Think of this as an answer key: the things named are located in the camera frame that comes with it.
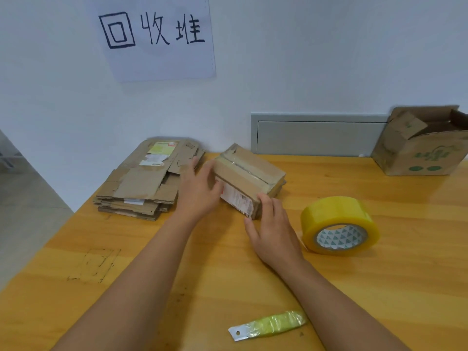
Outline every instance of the hand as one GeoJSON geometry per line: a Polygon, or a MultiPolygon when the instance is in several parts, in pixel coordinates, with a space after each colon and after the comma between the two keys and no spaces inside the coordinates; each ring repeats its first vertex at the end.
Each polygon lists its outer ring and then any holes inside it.
{"type": "Polygon", "coordinates": [[[180,217],[193,219],[194,223],[218,205],[223,191],[223,183],[220,181],[217,181],[212,189],[208,187],[208,176],[213,169],[214,160],[207,161],[195,175],[198,160],[199,158],[195,156],[181,174],[179,198],[175,210],[180,217]]]}
{"type": "Polygon", "coordinates": [[[278,273],[304,262],[301,243],[281,201],[264,193],[259,193],[258,198],[263,206],[260,231],[251,219],[244,219],[245,231],[257,255],[278,273]]]}

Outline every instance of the person's left hand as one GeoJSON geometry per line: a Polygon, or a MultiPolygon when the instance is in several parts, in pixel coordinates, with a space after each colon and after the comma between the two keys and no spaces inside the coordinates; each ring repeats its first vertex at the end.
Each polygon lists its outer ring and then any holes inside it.
{"type": "Polygon", "coordinates": [[[221,181],[216,181],[212,189],[208,186],[208,176],[213,169],[214,160],[207,161],[195,175],[198,160],[198,157],[194,157],[181,174],[179,199],[175,210],[184,219],[193,219],[194,222],[198,222],[218,205],[223,191],[221,181]]]}

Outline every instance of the person's left arm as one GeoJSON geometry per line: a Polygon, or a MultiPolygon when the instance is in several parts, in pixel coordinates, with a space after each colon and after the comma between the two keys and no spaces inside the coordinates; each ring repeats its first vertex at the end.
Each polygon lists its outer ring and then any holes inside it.
{"type": "Polygon", "coordinates": [[[219,201],[222,183],[208,187],[214,162],[198,175],[191,160],[182,174],[177,208],[157,234],[86,313],[62,336],[53,351],[140,350],[155,330],[192,229],[219,201]]]}

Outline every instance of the person's right arm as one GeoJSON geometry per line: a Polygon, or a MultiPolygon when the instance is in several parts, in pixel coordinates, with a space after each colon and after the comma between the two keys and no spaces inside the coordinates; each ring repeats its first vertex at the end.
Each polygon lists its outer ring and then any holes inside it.
{"type": "Polygon", "coordinates": [[[327,281],[306,259],[281,202],[259,194],[262,222],[245,229],[258,256],[289,286],[327,351],[408,351],[398,337],[327,281]]]}

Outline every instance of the wood grain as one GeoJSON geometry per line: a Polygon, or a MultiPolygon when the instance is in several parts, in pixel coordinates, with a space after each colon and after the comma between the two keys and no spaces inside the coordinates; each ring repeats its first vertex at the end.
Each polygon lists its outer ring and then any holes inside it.
{"type": "MultiPolygon", "coordinates": [[[[287,172],[279,198],[296,230],[302,209],[331,195],[362,200],[378,225],[381,240],[357,256],[306,253],[326,278],[414,350],[466,349],[467,163],[451,176],[387,177],[368,158],[264,157],[287,172]]],[[[1,348],[52,347],[170,214],[147,222],[88,200],[0,294],[1,348]]],[[[150,349],[322,350],[310,324],[237,343],[227,332],[297,308],[250,247],[243,216],[222,203],[189,240],[150,349]]]]}

